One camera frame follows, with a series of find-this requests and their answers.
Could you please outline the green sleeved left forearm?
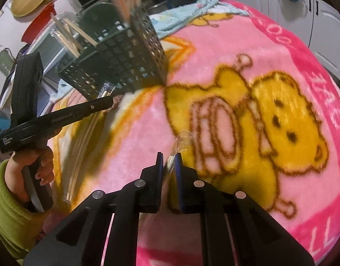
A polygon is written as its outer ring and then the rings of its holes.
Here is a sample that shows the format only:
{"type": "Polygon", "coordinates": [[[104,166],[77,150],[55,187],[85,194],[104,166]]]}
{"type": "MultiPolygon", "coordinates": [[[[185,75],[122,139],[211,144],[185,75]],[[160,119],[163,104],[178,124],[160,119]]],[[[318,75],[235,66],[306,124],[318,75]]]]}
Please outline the green sleeved left forearm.
{"type": "Polygon", "coordinates": [[[0,265],[22,265],[50,212],[33,212],[31,203],[24,207],[15,200],[4,179],[7,164],[0,164],[0,265]]]}

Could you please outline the person's left hand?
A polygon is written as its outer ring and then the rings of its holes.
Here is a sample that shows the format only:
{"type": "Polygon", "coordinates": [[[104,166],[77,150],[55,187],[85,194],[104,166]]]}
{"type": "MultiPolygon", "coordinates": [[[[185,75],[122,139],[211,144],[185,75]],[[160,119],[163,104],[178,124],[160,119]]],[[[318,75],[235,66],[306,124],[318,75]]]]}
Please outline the person's left hand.
{"type": "Polygon", "coordinates": [[[26,191],[23,178],[23,168],[30,166],[35,161],[39,162],[39,167],[35,178],[41,186],[51,183],[54,180],[54,155],[50,147],[37,150],[22,150],[14,152],[8,160],[4,173],[4,180],[12,196],[21,205],[28,203],[30,200],[26,191]]]}

